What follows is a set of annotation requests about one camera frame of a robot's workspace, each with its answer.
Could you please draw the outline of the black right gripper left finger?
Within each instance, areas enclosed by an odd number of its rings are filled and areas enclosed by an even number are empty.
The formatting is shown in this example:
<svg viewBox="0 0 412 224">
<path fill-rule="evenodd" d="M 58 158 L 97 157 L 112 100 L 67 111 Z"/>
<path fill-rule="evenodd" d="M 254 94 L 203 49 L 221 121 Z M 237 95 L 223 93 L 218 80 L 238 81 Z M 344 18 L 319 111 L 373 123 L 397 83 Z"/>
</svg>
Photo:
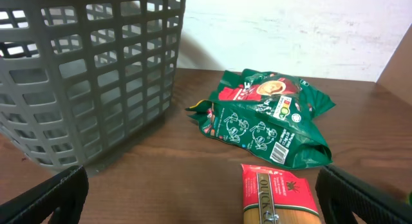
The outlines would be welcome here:
<svg viewBox="0 0 412 224">
<path fill-rule="evenodd" d="M 1 205 L 1 223 L 77 224 L 88 195 L 83 166 L 71 166 Z"/>
</svg>

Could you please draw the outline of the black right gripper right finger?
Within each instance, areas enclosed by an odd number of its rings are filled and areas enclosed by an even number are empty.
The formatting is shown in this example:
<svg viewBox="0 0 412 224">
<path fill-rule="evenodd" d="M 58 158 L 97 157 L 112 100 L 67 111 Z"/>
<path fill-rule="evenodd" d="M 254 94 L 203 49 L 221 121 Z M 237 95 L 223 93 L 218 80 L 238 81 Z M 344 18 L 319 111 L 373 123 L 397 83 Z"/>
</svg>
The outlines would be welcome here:
<svg viewBox="0 0 412 224">
<path fill-rule="evenodd" d="M 411 224 L 411 205 L 401 202 L 346 171 L 326 165 L 315 185 L 325 223 Z"/>
</svg>

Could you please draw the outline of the red yellow spaghetti packet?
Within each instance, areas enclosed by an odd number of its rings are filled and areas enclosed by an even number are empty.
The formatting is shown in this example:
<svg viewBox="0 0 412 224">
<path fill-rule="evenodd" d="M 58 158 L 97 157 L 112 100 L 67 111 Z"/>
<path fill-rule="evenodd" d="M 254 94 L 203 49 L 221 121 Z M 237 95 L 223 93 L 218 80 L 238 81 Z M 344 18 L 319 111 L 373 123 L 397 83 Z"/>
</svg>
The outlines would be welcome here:
<svg viewBox="0 0 412 224">
<path fill-rule="evenodd" d="M 320 224 L 309 183 L 288 171 L 242 165 L 244 224 Z"/>
</svg>

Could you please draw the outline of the green instant coffee bag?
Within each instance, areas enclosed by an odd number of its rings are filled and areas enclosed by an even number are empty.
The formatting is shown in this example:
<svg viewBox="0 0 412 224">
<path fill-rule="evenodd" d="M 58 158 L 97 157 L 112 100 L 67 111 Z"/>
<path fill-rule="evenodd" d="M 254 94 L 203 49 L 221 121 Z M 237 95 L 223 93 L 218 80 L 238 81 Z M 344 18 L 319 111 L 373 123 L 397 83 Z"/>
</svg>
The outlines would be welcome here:
<svg viewBox="0 0 412 224">
<path fill-rule="evenodd" d="M 332 153 L 314 118 L 335 106 L 307 81 L 273 71 L 225 71 L 210 96 L 188 107 L 201 133 L 277 167 L 327 165 Z"/>
</svg>

